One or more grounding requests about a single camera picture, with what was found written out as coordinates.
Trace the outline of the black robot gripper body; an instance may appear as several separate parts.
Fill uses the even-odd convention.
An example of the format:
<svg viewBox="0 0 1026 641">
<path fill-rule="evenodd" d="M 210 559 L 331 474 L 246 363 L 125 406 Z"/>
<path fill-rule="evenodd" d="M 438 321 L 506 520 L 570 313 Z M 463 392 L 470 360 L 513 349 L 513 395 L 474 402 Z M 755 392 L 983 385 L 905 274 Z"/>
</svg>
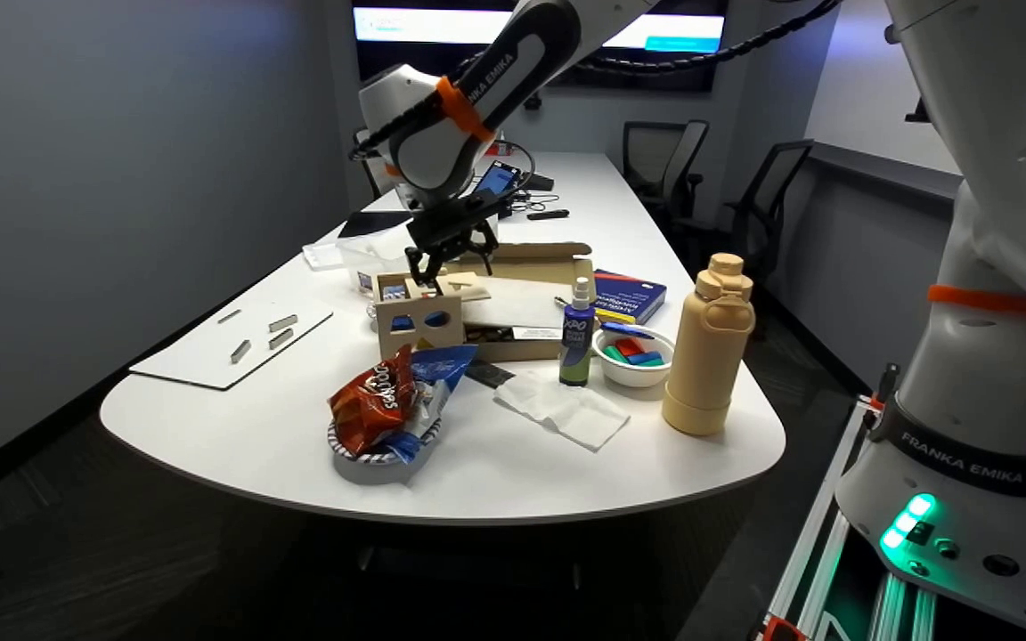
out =
<svg viewBox="0 0 1026 641">
<path fill-rule="evenodd" d="M 428 203 L 410 224 L 410 239 L 417 249 L 431 253 L 435 260 L 456 260 L 470 249 L 470 228 L 492 221 L 502 210 L 499 196 L 460 196 Z"/>
</svg>

